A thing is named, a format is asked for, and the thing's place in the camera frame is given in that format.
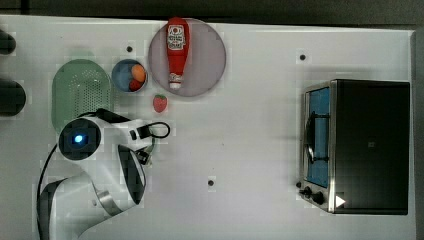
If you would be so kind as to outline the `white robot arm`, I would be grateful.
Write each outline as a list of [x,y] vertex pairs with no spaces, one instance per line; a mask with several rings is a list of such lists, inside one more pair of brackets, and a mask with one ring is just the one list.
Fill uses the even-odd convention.
[[44,187],[37,199],[40,240],[77,239],[139,205],[153,135],[145,121],[106,109],[68,122],[59,134],[58,152],[82,172]]

